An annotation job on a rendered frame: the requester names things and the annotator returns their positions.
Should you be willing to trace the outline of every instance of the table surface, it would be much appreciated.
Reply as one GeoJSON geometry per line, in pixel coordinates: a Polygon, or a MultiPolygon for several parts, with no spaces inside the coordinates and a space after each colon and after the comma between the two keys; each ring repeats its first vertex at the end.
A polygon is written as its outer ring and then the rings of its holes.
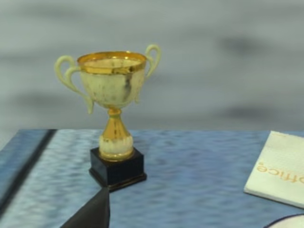
{"type": "MultiPolygon", "coordinates": [[[[92,198],[100,187],[88,173],[89,150],[98,146],[101,132],[58,130],[0,227],[58,228],[92,198]]],[[[303,213],[243,192],[269,131],[131,133],[145,155],[148,179],[111,193],[110,227],[258,228],[303,213]]]]}

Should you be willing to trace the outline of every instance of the trophy stem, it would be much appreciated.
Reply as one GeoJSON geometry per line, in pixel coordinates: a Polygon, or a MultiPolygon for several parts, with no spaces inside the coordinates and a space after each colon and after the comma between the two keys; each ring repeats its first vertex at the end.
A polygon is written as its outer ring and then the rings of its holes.
{"type": "Polygon", "coordinates": [[[109,108],[109,120],[99,137],[99,155],[102,159],[119,162],[133,156],[133,138],[121,120],[121,109],[109,108]]]}

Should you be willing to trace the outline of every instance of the blurred background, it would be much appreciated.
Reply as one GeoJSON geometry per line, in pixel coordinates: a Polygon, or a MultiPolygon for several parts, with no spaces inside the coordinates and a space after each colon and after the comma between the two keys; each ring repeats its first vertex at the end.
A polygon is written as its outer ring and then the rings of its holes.
{"type": "Polygon", "coordinates": [[[302,0],[2,0],[0,146],[20,128],[104,128],[54,62],[151,43],[162,59],[128,129],[303,130],[303,21],[302,0]]]}

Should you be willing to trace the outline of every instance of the trophy bowl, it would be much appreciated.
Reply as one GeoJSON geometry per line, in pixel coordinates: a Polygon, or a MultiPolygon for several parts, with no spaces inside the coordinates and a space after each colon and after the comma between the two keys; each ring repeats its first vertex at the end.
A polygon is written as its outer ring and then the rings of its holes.
{"type": "Polygon", "coordinates": [[[55,63],[58,79],[69,89],[81,95],[93,112],[94,103],[108,109],[109,120],[99,138],[99,156],[110,162],[119,162],[134,155],[133,138],[121,120],[121,109],[130,102],[139,101],[139,92],[145,80],[156,69],[161,58],[157,45],[149,45],[145,54],[130,51],[108,51],[83,55],[73,60],[71,56],[61,56],[55,63]],[[156,51],[154,59],[150,52],[156,51]],[[70,64],[62,74],[63,62],[70,64]],[[146,64],[150,69],[145,74],[146,64]],[[80,78],[87,94],[79,91],[72,82],[74,72],[80,78]]]}

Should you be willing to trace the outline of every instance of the gold rim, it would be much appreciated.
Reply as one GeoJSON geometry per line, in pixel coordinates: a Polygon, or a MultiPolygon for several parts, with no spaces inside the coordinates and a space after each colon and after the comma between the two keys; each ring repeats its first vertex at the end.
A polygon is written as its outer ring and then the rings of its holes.
{"type": "Polygon", "coordinates": [[[146,66],[146,61],[147,61],[146,56],[130,51],[96,52],[96,53],[91,53],[81,56],[77,60],[80,69],[82,71],[85,71],[90,74],[103,74],[103,75],[132,74],[136,71],[143,70],[146,66]],[[123,67],[94,67],[94,66],[86,65],[86,63],[89,61],[97,61],[102,59],[129,59],[129,60],[136,60],[140,63],[131,66],[125,66],[125,67],[124,66],[123,67]]]}

